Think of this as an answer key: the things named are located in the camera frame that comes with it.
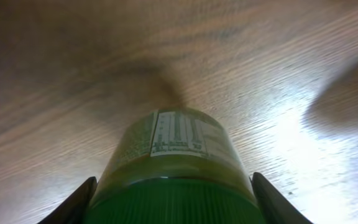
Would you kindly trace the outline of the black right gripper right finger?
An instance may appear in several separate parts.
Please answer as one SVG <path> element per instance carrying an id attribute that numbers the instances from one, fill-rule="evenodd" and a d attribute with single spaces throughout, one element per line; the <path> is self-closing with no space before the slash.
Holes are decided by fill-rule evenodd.
<path id="1" fill-rule="evenodd" d="M 252 189 L 269 224 L 312 224 L 261 173 L 254 172 Z"/>

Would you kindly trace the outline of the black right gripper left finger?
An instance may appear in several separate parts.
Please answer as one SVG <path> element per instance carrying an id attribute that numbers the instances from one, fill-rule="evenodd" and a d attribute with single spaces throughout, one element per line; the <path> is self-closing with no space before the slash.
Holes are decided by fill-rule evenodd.
<path id="1" fill-rule="evenodd" d="M 96 177 L 86 179 L 52 213 L 41 220 L 39 224 L 81 223 L 85 210 L 96 191 L 97 185 Z"/>

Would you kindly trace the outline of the green lid jar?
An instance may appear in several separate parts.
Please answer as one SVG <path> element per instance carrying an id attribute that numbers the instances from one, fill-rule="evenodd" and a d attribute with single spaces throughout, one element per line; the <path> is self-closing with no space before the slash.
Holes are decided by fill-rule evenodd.
<path id="1" fill-rule="evenodd" d="M 190 108 L 157 110 L 129 126 L 84 223 L 263 223 L 225 129 Z"/>

